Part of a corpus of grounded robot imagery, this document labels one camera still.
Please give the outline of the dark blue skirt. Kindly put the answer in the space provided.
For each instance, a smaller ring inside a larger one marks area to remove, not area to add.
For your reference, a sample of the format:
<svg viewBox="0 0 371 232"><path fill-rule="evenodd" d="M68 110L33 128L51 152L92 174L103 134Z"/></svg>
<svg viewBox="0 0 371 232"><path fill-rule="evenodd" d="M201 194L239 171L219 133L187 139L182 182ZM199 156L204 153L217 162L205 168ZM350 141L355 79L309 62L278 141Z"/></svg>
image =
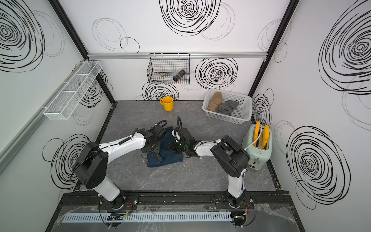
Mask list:
<svg viewBox="0 0 371 232"><path fill-rule="evenodd" d="M166 136L160 143L159 153L147 153L147 167L154 168L183 162L183 156L171 150L175 142L173 130L172 126L165 128Z"/></svg>

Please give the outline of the tan brown skirt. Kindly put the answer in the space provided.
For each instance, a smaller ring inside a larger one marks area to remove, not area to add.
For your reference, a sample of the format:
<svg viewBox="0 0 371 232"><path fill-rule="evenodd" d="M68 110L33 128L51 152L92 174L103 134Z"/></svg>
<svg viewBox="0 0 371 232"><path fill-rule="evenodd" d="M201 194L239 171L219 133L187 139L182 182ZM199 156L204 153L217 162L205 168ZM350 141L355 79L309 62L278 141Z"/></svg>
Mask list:
<svg viewBox="0 0 371 232"><path fill-rule="evenodd" d="M216 108L221 105L223 101L222 93L221 92L215 92L209 102L209 105L207 107L208 111L215 112Z"/></svg>

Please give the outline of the grey polka dot skirt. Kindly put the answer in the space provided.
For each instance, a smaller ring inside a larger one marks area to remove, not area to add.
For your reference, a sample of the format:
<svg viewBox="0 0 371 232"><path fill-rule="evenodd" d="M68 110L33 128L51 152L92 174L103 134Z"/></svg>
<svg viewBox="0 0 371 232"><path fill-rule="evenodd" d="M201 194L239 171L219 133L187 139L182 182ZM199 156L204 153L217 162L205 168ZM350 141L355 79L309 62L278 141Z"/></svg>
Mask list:
<svg viewBox="0 0 371 232"><path fill-rule="evenodd" d="M230 116L233 111L239 106L238 101L228 100L223 102L216 108L216 113Z"/></svg>

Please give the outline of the white plastic basket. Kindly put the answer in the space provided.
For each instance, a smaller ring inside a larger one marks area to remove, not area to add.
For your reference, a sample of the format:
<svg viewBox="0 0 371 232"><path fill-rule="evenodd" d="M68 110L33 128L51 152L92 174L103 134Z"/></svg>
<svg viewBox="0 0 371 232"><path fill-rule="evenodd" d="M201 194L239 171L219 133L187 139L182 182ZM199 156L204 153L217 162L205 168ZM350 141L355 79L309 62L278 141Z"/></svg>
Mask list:
<svg viewBox="0 0 371 232"><path fill-rule="evenodd" d="M235 124L243 124L251 119L251 97L224 90L208 90L203 101L203 111L207 117Z"/></svg>

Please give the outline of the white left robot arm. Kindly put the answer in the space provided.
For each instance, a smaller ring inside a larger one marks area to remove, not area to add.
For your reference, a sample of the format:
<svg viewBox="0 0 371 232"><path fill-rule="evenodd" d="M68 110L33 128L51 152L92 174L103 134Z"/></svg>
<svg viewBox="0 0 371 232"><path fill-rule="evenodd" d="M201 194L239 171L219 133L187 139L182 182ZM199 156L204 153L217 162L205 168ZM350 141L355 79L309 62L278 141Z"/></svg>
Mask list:
<svg viewBox="0 0 371 232"><path fill-rule="evenodd" d="M120 210L127 203L121 189L107 177L107 167L115 159L132 151L159 153L160 143L166 136L166 120L156 123L151 129L135 129L133 133L113 142L87 144L77 161L72 173L87 188L97 192L111 204L113 210Z"/></svg>

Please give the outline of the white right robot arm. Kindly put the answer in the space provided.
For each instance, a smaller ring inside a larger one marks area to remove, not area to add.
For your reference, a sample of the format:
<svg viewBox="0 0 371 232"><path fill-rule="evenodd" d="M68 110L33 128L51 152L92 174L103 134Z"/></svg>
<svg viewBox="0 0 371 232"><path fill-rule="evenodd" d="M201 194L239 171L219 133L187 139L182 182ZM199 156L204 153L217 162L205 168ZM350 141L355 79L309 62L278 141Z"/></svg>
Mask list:
<svg viewBox="0 0 371 232"><path fill-rule="evenodd" d="M214 157L228 174L227 201L232 208L244 204L244 173L250 161L250 155L230 136L212 141L197 141L186 128L171 131L174 137L169 149L188 158Z"/></svg>

